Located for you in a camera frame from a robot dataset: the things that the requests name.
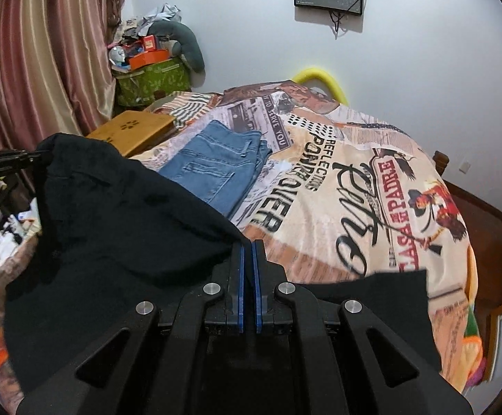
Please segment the folded blue jeans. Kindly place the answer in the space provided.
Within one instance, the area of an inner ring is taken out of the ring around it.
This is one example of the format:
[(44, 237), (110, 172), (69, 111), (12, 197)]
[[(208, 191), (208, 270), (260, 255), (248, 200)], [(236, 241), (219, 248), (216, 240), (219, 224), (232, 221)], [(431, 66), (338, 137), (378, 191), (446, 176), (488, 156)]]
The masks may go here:
[(260, 132), (238, 133), (214, 120), (159, 169), (159, 174), (229, 218), (271, 153)]

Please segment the yellow foam headboard tube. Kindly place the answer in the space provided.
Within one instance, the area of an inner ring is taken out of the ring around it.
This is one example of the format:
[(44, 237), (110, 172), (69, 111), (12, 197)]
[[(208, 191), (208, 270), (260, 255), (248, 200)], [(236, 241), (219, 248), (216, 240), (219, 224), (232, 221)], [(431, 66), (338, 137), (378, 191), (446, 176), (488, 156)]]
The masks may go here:
[(309, 83), (311, 81), (318, 81), (324, 84), (324, 86), (329, 90), (331, 96), (337, 100), (340, 104), (348, 106), (347, 96), (343, 92), (343, 88), (337, 83), (337, 80), (327, 73), (326, 70), (322, 70), (319, 67), (308, 67), (304, 70), (299, 71), (293, 78), (292, 81), (299, 84)]

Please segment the black pants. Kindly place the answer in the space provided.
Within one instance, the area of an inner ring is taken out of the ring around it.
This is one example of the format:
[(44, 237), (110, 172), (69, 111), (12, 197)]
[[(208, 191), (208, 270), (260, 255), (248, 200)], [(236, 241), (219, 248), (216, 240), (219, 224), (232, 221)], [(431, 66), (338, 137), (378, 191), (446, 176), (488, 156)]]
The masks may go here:
[(246, 244), (206, 202), (110, 144), (60, 133), (37, 150), (42, 233), (5, 288), (3, 327), (25, 393), (138, 303), (176, 303)]

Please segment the green fabric storage bin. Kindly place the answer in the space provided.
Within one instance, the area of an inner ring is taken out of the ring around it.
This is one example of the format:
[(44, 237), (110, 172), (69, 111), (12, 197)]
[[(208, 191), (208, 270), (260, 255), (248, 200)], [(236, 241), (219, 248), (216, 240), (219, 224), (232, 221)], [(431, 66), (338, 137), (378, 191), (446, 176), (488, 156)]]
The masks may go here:
[(120, 73), (116, 80), (117, 103), (123, 107), (149, 106), (155, 101), (157, 92), (169, 95), (191, 89), (190, 71), (179, 58)]

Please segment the striped pink curtain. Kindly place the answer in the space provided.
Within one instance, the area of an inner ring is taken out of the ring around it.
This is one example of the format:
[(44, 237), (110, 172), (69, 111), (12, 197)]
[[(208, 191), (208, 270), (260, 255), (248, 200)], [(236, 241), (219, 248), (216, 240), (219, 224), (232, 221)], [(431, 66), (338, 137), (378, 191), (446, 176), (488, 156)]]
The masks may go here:
[(124, 0), (0, 0), (0, 149), (110, 120), (107, 57)]

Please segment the wooden bed post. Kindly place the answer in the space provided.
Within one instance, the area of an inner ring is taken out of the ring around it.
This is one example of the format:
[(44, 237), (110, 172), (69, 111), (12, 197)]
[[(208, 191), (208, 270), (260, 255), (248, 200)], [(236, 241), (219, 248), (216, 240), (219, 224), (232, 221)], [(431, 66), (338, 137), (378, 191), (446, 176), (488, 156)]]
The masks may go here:
[(440, 151), (435, 151), (433, 160), (437, 173), (442, 176), (448, 167), (449, 157)]

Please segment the orange box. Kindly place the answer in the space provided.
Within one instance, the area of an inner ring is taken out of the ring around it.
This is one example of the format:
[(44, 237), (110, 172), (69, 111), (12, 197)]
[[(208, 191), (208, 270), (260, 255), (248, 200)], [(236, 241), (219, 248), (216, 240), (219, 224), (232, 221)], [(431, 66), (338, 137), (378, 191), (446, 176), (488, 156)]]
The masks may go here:
[(161, 63), (168, 61), (170, 59), (170, 54), (168, 50), (149, 50), (148, 52), (143, 52), (136, 54), (129, 59), (129, 65), (131, 70), (138, 70), (142, 66), (148, 66), (156, 63)]

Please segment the printed newspaper bed blanket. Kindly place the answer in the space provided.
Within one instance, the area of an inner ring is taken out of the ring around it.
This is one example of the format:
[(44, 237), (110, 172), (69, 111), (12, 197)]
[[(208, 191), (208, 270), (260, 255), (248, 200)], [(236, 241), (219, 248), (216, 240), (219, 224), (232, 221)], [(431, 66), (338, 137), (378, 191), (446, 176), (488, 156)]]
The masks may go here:
[(300, 284), (427, 274), (441, 374), (462, 391), (480, 368), (477, 264), (451, 192), (400, 128), (292, 81), (152, 103), (178, 133), (139, 156), (160, 170), (212, 121), (259, 131), (271, 155), (230, 221)]

